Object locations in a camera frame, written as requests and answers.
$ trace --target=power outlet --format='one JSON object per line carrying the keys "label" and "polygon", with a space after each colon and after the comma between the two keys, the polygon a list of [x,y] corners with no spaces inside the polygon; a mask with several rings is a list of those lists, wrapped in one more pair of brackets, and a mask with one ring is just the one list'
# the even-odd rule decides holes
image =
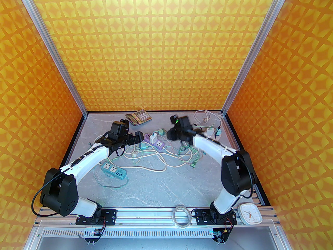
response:
{"label": "power outlet", "polygon": [[124,180],[127,175],[127,171],[122,168],[118,168],[115,165],[111,165],[108,162],[104,162],[101,169],[108,175],[117,177],[118,179]]}
{"label": "power outlet", "polygon": [[150,143],[151,145],[153,145],[153,146],[155,146],[157,149],[159,149],[159,150],[162,150],[163,149],[163,147],[164,147],[164,143],[163,142],[161,142],[160,140],[156,140],[156,142],[155,143],[151,143],[150,142],[150,140],[149,140],[149,137],[150,137],[150,134],[149,133],[146,133],[145,135],[144,135],[144,141],[146,141],[147,143]]}

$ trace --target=white square clock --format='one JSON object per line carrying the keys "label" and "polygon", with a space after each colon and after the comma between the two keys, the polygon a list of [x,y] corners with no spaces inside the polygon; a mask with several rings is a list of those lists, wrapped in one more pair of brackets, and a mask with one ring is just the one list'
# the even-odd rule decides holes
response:
{"label": "white square clock", "polygon": [[246,225],[255,225],[262,222],[262,216],[255,204],[245,203],[238,206],[240,220]]}

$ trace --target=orange wallpaper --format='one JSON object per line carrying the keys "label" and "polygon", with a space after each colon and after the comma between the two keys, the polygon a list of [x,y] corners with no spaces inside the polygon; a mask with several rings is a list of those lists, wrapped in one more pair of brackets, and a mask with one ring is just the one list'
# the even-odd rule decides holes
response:
{"label": "orange wallpaper", "polygon": [[294,249],[333,249],[333,0],[287,0],[228,114]]}
{"label": "orange wallpaper", "polygon": [[0,82],[0,248],[20,249],[81,117],[21,0],[0,0]]}
{"label": "orange wallpaper", "polygon": [[272,0],[35,0],[87,110],[221,109]]}

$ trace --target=gray table surface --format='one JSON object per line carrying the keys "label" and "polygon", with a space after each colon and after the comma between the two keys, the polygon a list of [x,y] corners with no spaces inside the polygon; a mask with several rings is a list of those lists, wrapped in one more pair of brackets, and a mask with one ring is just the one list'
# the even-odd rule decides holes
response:
{"label": "gray table surface", "polygon": [[[194,112],[149,112],[152,120],[144,124],[133,126],[130,124],[130,133],[142,131],[151,133],[159,128],[169,130],[173,125],[170,117],[187,115],[191,123],[199,123],[194,119]],[[82,132],[74,147],[70,162],[79,157],[85,150],[89,149],[89,142],[100,134],[109,131],[114,121],[125,119],[126,112],[118,113],[90,113],[82,128]],[[208,125],[219,126],[220,121],[212,117]],[[227,146],[230,142],[222,128],[219,141]],[[181,146],[179,141],[171,142],[176,148]],[[163,156],[170,165],[179,165],[181,162],[176,158]],[[119,166],[133,166],[132,159],[120,157],[114,161]],[[153,169],[163,169],[164,164],[156,157],[143,158],[140,166]],[[163,173],[155,173],[143,169],[126,169],[129,183],[121,189],[101,187],[90,171],[78,184],[79,196],[92,199],[103,207],[174,207],[185,205],[187,207],[209,206],[219,195],[221,184],[221,165],[208,155],[205,155],[196,165],[191,168],[184,165],[180,168],[170,168]],[[100,166],[95,167],[95,174],[103,185],[120,186],[125,183],[119,179],[111,179],[103,174]],[[238,203],[251,201],[251,199],[240,199]]]}

